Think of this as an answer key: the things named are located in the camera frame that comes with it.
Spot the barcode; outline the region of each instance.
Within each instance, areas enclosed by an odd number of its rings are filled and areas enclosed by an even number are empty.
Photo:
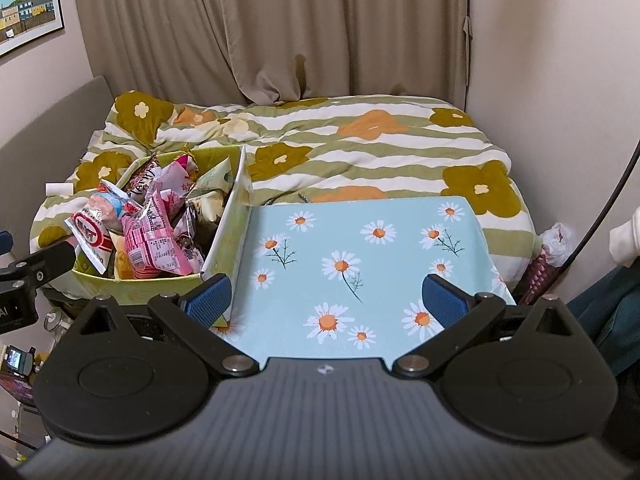
[[[145,267],[145,257],[141,249],[135,249],[129,252],[129,261],[134,267]]]

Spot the box filled with snacks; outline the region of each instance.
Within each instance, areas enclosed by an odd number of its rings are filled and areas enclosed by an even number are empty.
[[[245,160],[241,146],[195,148],[140,158],[116,185],[101,181],[66,221],[80,249],[73,274],[121,305],[185,294],[217,273],[234,284],[252,197]]]

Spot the small screen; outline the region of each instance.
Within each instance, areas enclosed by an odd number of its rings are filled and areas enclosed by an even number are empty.
[[[7,366],[17,372],[20,368],[20,357],[22,357],[20,351],[9,348],[9,351],[6,353]]]

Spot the black cable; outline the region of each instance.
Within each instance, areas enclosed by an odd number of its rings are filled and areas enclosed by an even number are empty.
[[[5,433],[2,430],[0,430],[0,435],[4,436],[5,438],[7,438],[9,440],[13,440],[16,444],[20,444],[21,446],[28,447],[29,449],[33,449],[34,451],[38,450],[37,447],[32,446],[31,444],[27,444],[25,441],[20,440],[19,438],[15,438],[13,435]]]
[[[543,284],[542,288],[534,295],[533,300],[531,301],[532,304],[535,303],[540,298],[540,296],[545,294],[554,285],[554,283],[560,278],[560,276],[562,276],[566,272],[566,270],[569,267],[571,267],[571,264],[578,257],[578,254],[580,254],[580,252],[584,249],[588,241],[591,240],[591,237],[593,236],[593,234],[598,230],[598,227],[600,227],[600,225],[604,221],[609,211],[611,211],[611,208],[613,207],[614,202],[620,196],[620,193],[622,192],[623,187],[625,187],[625,184],[629,180],[629,177],[631,176],[631,173],[634,170],[636,163],[638,162],[638,158],[640,158],[640,140],[638,141],[636,150],[634,151],[634,154],[631,156],[629,163],[626,165],[625,172],[622,174],[622,177],[620,177],[620,180],[618,181],[618,185],[616,186],[616,189],[613,190],[613,193],[609,197],[609,200],[607,200],[607,203],[605,204],[604,208],[596,218],[595,222],[591,225],[591,227],[587,231],[587,234],[584,235],[584,238],[580,241],[578,246],[575,248],[575,251],[571,253],[571,256],[567,258],[564,264],[558,267],[556,272],[553,273],[551,279],[549,279],[547,283]]]

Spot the beige curtain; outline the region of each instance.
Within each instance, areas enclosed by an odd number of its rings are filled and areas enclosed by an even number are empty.
[[[408,94],[463,107],[467,0],[76,0],[94,74],[172,102]]]

